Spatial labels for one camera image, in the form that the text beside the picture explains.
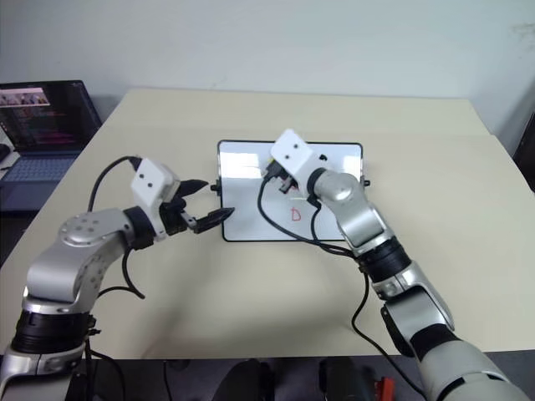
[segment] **white wall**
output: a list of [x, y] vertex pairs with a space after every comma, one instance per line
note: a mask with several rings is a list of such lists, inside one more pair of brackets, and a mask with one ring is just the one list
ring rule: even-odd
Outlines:
[[469, 98], [512, 152], [535, 107], [533, 0], [0, 0], [0, 81]]

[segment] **small whiteboard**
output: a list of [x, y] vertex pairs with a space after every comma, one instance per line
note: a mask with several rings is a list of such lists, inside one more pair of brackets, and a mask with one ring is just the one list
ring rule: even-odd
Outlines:
[[[295, 241], [265, 221], [257, 209], [262, 173], [272, 157], [273, 142], [222, 140], [217, 146], [222, 207], [236, 210], [223, 222], [226, 241]], [[358, 143], [310, 143], [318, 155], [326, 155], [337, 171], [362, 176], [362, 146]], [[265, 188], [262, 206], [280, 226], [312, 238], [310, 219], [315, 211], [295, 189], [284, 195], [280, 179], [272, 179]], [[316, 218], [316, 232], [323, 241], [343, 240], [334, 215], [323, 207]]]

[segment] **laptop keyboard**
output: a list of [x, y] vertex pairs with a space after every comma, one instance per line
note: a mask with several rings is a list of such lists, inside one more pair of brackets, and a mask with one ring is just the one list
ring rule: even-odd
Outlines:
[[20, 160], [3, 177], [4, 181], [60, 181], [74, 159], [39, 159]]

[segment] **wire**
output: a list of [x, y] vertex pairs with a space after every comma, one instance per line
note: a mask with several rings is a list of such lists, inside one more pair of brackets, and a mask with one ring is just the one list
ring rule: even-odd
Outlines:
[[120, 365], [113, 358], [109, 357], [108, 355], [104, 355], [103, 353], [97, 353], [95, 350], [91, 350], [91, 355], [105, 360], [117, 372], [117, 376], [119, 376], [120, 381], [120, 388], [123, 394], [123, 401], [126, 401], [126, 379], [123, 369], [121, 369]]
[[164, 361], [164, 383], [166, 384], [167, 398], [169, 401], [173, 401], [173, 394], [171, 393], [169, 379], [167, 378], [167, 361]]
[[131, 288], [122, 287], [122, 286], [114, 286], [114, 287], [106, 288], [105, 290], [102, 290], [101, 292], [99, 292], [99, 295], [97, 296], [97, 299], [99, 299], [103, 295], [107, 294], [108, 292], [112, 292], [112, 291], [126, 291], [126, 292], [131, 292], [131, 293], [137, 295], [135, 293], [135, 291], [133, 291]]
[[130, 280], [130, 275], [128, 273], [128, 256], [130, 255], [131, 252], [132, 252], [132, 248], [128, 248], [125, 251], [125, 254], [123, 255], [123, 260], [121, 262], [121, 268], [123, 270], [123, 277], [125, 278], [126, 285], [129, 287], [129, 289], [132, 290], [132, 292], [138, 298], [145, 299], [145, 295], [143, 295], [143, 293], [135, 287], [132, 280]]
[[291, 236], [292, 238], [294, 238], [294, 239], [296, 239], [298, 241], [306, 242], [307, 244], [310, 244], [310, 245], [319, 246], [320, 248], [322, 248], [324, 250], [326, 250], [326, 249], [337, 250], [337, 251], [340, 252], [339, 253], [340, 256], [346, 256], [346, 257], [350, 257], [350, 258], [354, 259], [353, 252], [351, 252], [349, 249], [346, 249], [346, 248], [344, 248], [342, 246], [323, 244], [322, 242], [320, 242], [318, 240], [311, 240], [311, 239], [306, 238], [304, 236], [300, 236], [298, 234], [295, 234], [294, 232], [291, 232], [290, 230], [285, 229], [284, 227], [280, 226], [275, 221], [273, 221], [266, 214], [266, 212], [264, 211], [264, 209], [262, 207], [262, 198], [263, 198], [264, 190], [266, 188], [266, 184], [267, 183], [268, 183], [268, 180], [263, 180], [262, 181], [262, 184], [260, 185], [260, 191], [258, 192], [258, 197], [257, 197], [257, 208], [258, 208], [258, 211], [260, 212], [260, 215], [264, 218], [264, 220], [266, 220], [271, 226], [275, 227], [277, 230], [283, 232], [287, 236]]
[[312, 238], [319, 242], [319, 247], [323, 249], [324, 251], [328, 253], [332, 253], [333, 255], [339, 255], [339, 256], [346, 256], [346, 252], [336, 251], [335, 249], [331, 249], [328, 247], [328, 244], [323, 244], [316, 234], [316, 218], [318, 217], [319, 212], [321, 211], [321, 204], [318, 204], [316, 207], [316, 210], [312, 214], [312, 218], [310, 219], [310, 233], [312, 234]]
[[102, 297], [104, 294], [107, 294], [108, 292], [112, 292], [112, 291], [131, 292], [132, 294], [136, 295], [139, 299], [145, 299], [145, 295], [136, 288], [136, 286], [130, 279], [130, 274], [128, 273], [128, 256], [130, 256], [131, 252], [132, 252], [132, 248], [127, 248], [125, 251], [125, 254], [123, 255], [123, 260], [121, 261], [121, 270], [123, 272], [123, 278], [125, 279], [127, 287], [115, 286], [115, 287], [106, 288], [105, 290], [102, 290], [101, 292], [99, 292], [97, 299]]
[[100, 175], [97, 177], [97, 180], [94, 182], [93, 189], [91, 190], [91, 195], [89, 196], [89, 204], [87, 206], [87, 211], [93, 211], [94, 198], [97, 196], [97, 190], [99, 190], [100, 183], [102, 182], [106, 174], [108, 174], [111, 169], [113, 169], [114, 167], [122, 163], [123, 161], [131, 160], [131, 158], [133, 157], [134, 156], [120, 157], [116, 161], [111, 162], [110, 165], [108, 165], [108, 167], [102, 170]]
[[368, 275], [366, 273], [363, 273], [364, 276], [364, 295], [362, 296], [362, 300], [360, 301], [359, 307], [357, 307], [357, 310], [354, 312], [353, 317], [351, 318], [351, 327], [353, 327], [353, 330], [359, 334], [364, 340], [366, 340], [368, 343], [370, 343], [374, 348], [380, 352], [381, 355], [383, 355], [386, 360], [392, 365], [392, 367], [400, 374], [400, 376], [409, 384], [419, 395], [421, 395], [423, 398], [425, 398], [425, 394], [422, 391], [421, 388], [419, 388], [410, 378], [407, 376], [407, 374], [403, 371], [403, 369], [392, 359], [392, 357], [378, 344], [376, 343], [372, 338], [368, 337], [366, 334], [360, 331], [360, 329], [356, 325], [357, 317], [359, 317], [359, 314], [364, 309], [364, 306], [366, 302], [368, 301], [368, 295], [369, 295], [369, 280]]
[[[315, 223], [316, 223], [316, 219], [318, 217], [318, 214], [319, 212], [321, 211], [321, 205], [318, 205], [317, 206], [317, 209], [316, 211], [314, 211], [314, 213], [312, 214], [312, 218], [310, 219], [310, 232], [312, 234], [312, 240], [309, 240], [308, 238], [305, 238], [303, 236], [299, 236], [287, 229], [285, 229], [284, 227], [281, 227], [279, 224], [275, 223], [273, 220], [271, 220], [267, 215], [266, 213], [264, 212], [263, 208], [262, 208], [262, 196], [263, 196], [263, 192], [264, 192], [264, 189], [265, 189], [265, 186], [266, 184], [268, 183], [267, 180], [264, 180], [262, 182], [262, 184], [260, 185], [260, 191], [258, 192], [258, 198], [257, 198], [257, 207], [258, 207], [258, 211], [260, 211], [260, 214], [262, 215], [262, 217], [269, 223], [271, 224], [273, 227], [277, 228], [278, 230], [280, 230], [281, 232], [283, 232], [284, 234], [288, 235], [288, 236], [291, 236], [292, 238], [295, 238], [297, 239], [298, 241], [302, 241], [302, 242], [306, 242], [308, 244], [311, 244], [311, 245], [315, 245], [315, 246], [319, 246], [321, 249], [323, 249], [324, 251], [328, 252], [328, 253], [332, 253], [334, 255], [339, 255], [339, 256], [347, 256], [347, 257], [351, 257], [352, 259], [356, 259], [355, 256], [353, 255], [353, 252], [351, 252], [349, 249], [346, 249], [346, 248], [343, 248], [341, 246], [331, 246], [329, 244], [325, 244], [325, 243], [322, 243], [319, 239], [318, 239], [318, 235], [316, 233], [316, 227], [315, 227]], [[364, 276], [364, 295], [362, 297], [362, 300], [360, 301], [360, 304], [359, 306], [357, 307], [357, 310], [355, 311], [353, 317], [351, 318], [351, 326], [353, 327], [354, 331], [359, 335], [361, 336], [365, 341], [367, 341], [368, 343], [370, 343], [372, 346], [374, 346], [375, 349], [377, 349], [377, 351], [379, 351], [381, 353], [381, 355], [383, 355], [386, 360], [392, 365], [392, 367], [400, 374], [400, 376], [407, 382], [407, 384], [409, 384], [418, 394], [420, 394], [422, 397], [425, 398], [425, 395], [424, 395], [424, 392], [421, 390], [421, 388], [419, 388], [410, 378], [409, 376], [407, 376], [407, 374], [403, 371], [403, 369], [400, 368], [400, 366], [394, 361], [394, 359], [392, 359], [392, 357], [378, 344], [376, 343], [372, 338], [368, 337], [366, 334], [364, 334], [363, 332], [361, 332], [359, 330], [359, 328], [356, 326], [356, 323], [355, 321], [357, 320], [357, 317], [359, 316], [359, 314], [362, 312], [362, 310], [364, 309], [364, 306], [366, 304], [366, 302], [368, 301], [368, 296], [369, 296], [369, 280], [368, 280], [368, 275], [366, 273], [363, 273], [363, 276]]]

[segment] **beige table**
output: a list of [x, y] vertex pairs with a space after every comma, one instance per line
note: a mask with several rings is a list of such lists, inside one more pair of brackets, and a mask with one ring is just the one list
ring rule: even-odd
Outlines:
[[[535, 204], [515, 165], [465, 100], [129, 93], [53, 193], [0, 271], [0, 346], [14, 333], [25, 276], [66, 218], [85, 210], [97, 174], [140, 154], [184, 179], [214, 181], [221, 139], [364, 145], [369, 198], [447, 300], [457, 334], [486, 351], [535, 348]], [[96, 208], [132, 206], [126, 165]], [[209, 190], [187, 210], [219, 206]], [[304, 244], [226, 243], [219, 230], [180, 234], [130, 258], [141, 301], [99, 300], [95, 349], [116, 358], [226, 358], [375, 353], [349, 319], [363, 292], [356, 265]], [[114, 264], [104, 280], [121, 283]], [[394, 352], [370, 297], [359, 325]]]

